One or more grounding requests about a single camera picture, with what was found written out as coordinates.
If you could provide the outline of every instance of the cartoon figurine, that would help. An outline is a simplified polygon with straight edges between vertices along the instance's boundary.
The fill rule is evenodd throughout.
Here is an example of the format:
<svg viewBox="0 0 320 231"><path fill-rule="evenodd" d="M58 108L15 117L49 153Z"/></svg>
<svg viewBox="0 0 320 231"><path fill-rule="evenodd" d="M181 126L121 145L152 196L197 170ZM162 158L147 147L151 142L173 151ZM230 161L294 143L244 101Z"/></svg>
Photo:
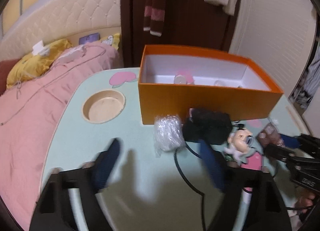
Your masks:
<svg viewBox="0 0 320 231"><path fill-rule="evenodd" d="M243 128L243 124L240 125L239 130L235 133L230 133L228 138L228 148L224 148L226 154L232 155L233 159L241 164L243 158L250 157L253 151L250 147L252 141L252 133Z"/></svg>

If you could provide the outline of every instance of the pink heart decal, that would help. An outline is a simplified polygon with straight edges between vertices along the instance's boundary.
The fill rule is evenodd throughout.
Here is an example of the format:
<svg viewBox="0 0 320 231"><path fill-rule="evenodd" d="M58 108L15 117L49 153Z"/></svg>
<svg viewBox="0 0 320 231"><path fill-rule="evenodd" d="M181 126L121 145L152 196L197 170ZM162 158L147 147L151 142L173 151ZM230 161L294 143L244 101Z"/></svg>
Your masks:
<svg viewBox="0 0 320 231"><path fill-rule="evenodd" d="M193 84L195 82L189 70L179 70L176 75L184 76L187 80L187 84Z"/></svg>
<svg viewBox="0 0 320 231"><path fill-rule="evenodd" d="M119 87L125 82L136 82L137 76L133 72L117 72L111 78L109 83L112 85L112 88Z"/></svg>
<svg viewBox="0 0 320 231"><path fill-rule="evenodd" d="M256 120L248 120L246 121L247 124L249 124L253 128L262 128L262 122L259 119Z"/></svg>

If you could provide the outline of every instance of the tufted headboard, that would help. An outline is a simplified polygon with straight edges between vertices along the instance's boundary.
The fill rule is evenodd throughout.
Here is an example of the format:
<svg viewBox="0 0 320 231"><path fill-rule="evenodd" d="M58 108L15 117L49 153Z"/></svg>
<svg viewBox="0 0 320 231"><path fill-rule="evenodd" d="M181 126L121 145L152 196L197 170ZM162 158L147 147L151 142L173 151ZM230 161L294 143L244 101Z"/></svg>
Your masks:
<svg viewBox="0 0 320 231"><path fill-rule="evenodd" d="M121 31L120 0L52 0L10 29L0 42L0 61L17 59L60 38L76 43L92 32L101 36Z"/></svg>

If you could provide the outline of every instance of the white wardrobe door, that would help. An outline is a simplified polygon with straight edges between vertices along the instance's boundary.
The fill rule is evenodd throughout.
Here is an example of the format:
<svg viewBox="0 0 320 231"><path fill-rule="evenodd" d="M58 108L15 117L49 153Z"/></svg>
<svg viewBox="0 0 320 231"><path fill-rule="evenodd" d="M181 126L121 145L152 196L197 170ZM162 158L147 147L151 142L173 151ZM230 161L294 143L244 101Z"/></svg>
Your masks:
<svg viewBox="0 0 320 231"><path fill-rule="evenodd" d="M251 58L288 97L308 62L315 33L310 0L241 0L229 52Z"/></svg>
<svg viewBox="0 0 320 231"><path fill-rule="evenodd" d="M320 138L320 87L302 117L308 124L313 136Z"/></svg>

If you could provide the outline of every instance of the orange box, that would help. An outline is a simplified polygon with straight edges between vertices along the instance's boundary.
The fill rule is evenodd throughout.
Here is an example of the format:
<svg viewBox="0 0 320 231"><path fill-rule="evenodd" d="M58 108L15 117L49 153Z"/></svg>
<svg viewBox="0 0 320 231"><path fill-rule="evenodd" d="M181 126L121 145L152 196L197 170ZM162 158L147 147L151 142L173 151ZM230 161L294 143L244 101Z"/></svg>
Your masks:
<svg viewBox="0 0 320 231"><path fill-rule="evenodd" d="M194 84L174 84L180 71ZM266 118L283 94L252 60L192 46L146 45L138 87L143 124L166 115L184 120L190 108L225 112L233 121Z"/></svg>

